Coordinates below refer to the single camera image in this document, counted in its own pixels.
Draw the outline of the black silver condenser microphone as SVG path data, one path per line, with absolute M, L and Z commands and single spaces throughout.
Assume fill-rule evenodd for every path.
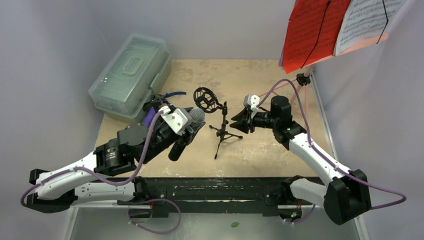
M 188 113 L 192 121 L 183 131 L 182 136 L 174 143 L 168 154 L 168 158 L 174 162 L 180 158 L 185 148 L 193 142 L 200 129 L 206 124 L 205 112 L 201 108 L 194 107 Z

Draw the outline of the purple toy microphone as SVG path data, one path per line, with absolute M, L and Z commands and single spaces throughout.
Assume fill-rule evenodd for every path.
M 156 113 L 158 112 L 158 110 L 156 109 L 156 108 L 154 108 L 154 107 L 151 107 L 149 110 L 148 110 L 148 112 L 147 112 L 147 114 L 146 114 L 146 116 L 144 117 L 144 119 L 143 119 L 143 124 L 146 126 L 146 127 L 149 127 L 150 125 L 151 125 L 151 123 L 152 123 L 152 121 L 153 121 L 153 118 L 155 117 L 155 115 L 156 115 Z

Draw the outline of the black tripod mic stand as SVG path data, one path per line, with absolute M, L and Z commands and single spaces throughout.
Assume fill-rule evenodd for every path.
M 221 145 L 224 141 L 232 138 L 242 140 L 244 137 L 239 134 L 229 132 L 228 126 L 228 104 L 226 101 L 220 102 L 217 95 L 207 87 L 198 87 L 193 92 L 193 100 L 197 107 L 203 110 L 208 116 L 213 119 L 212 123 L 209 123 L 208 128 L 213 130 L 215 136 L 218 138 L 214 159 L 216 160 L 219 155 Z

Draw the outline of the black round-base mic stand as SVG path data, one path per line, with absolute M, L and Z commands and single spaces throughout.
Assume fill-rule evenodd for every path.
M 156 114 L 160 108 L 168 104 L 169 101 L 167 100 L 166 95 L 152 94 L 142 105 L 141 109 L 146 113 L 153 112 Z

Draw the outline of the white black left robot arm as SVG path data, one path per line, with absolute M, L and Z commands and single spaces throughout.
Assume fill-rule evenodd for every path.
M 146 203 L 149 191 L 138 176 L 141 167 L 166 149 L 176 161 L 205 125 L 203 115 L 191 112 L 186 119 L 175 114 L 155 114 L 149 125 L 134 124 L 93 153 L 54 171 L 33 169 L 23 207 L 52 214 L 72 206 L 99 201 Z

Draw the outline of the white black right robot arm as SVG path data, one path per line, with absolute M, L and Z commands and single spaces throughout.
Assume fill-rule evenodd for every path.
M 274 96 L 269 111 L 260 111 L 260 98 L 248 94 L 244 109 L 232 117 L 231 128 L 245 134 L 256 128 L 271 129 L 276 141 L 303 160 L 320 178 L 321 184 L 296 175 L 281 183 L 280 196 L 288 204 L 305 200 L 325 210 L 329 219 L 342 225 L 371 210 L 367 176 L 352 171 L 317 145 L 309 132 L 293 120 L 292 106 L 285 96 Z

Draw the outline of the pink music stand tripod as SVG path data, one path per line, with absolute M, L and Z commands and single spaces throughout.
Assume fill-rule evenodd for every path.
M 306 69 L 302 73 L 298 73 L 295 78 L 292 79 L 281 79 L 277 81 L 267 92 L 264 92 L 259 95 L 260 97 L 260 105 L 265 102 L 265 100 L 271 95 L 277 96 L 278 94 L 275 92 L 275 90 L 281 89 L 284 86 L 293 84 L 293 94 L 289 98 L 289 103 L 294 103 L 295 99 L 300 97 L 300 92 L 302 90 L 305 91 L 304 94 L 304 100 L 306 102 L 306 107 L 308 108 L 309 104 L 309 92 L 308 92 L 308 86 L 311 84 L 311 73 L 313 72 L 313 69 L 315 67 L 315 64 L 308 65 Z

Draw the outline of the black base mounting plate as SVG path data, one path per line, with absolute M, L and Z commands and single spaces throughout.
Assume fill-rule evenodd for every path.
M 284 193 L 284 177 L 137 177 L 132 200 L 119 206 L 146 206 L 147 216 L 170 213 L 260 214 L 295 221 L 302 200 Z

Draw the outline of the clear green plastic storage box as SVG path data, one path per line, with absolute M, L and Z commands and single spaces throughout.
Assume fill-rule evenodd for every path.
M 171 72 L 170 60 L 164 39 L 131 34 L 89 88 L 94 106 L 121 121 L 142 121 L 143 105 Z

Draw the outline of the red sheet music page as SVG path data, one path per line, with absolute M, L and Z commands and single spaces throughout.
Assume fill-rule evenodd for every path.
M 349 0 L 296 0 L 279 65 L 291 73 L 334 54 Z

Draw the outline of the white sheet music page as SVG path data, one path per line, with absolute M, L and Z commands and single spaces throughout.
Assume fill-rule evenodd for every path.
M 368 38 L 376 37 L 378 44 L 404 3 L 404 0 L 352 0 L 344 14 L 333 54 L 338 56 Z

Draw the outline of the blue-handled pliers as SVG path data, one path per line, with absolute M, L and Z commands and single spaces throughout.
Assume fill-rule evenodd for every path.
M 167 99 L 167 98 L 170 98 L 170 97 L 186 95 L 186 94 L 187 93 L 185 91 L 174 91 L 174 92 L 168 92 L 168 93 L 165 93 L 165 94 L 159 94 L 158 96 L 159 96 L 159 98 Z

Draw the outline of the aluminium front frame rail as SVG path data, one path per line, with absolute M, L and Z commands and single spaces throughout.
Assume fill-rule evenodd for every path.
M 231 227 L 239 222 L 238 227 Z M 230 213 L 184 213 L 179 227 L 155 234 L 129 223 L 125 207 L 75 208 L 64 240 L 368 240 L 364 221 L 332 223 L 321 208 L 303 222 L 289 224 L 278 216 Z

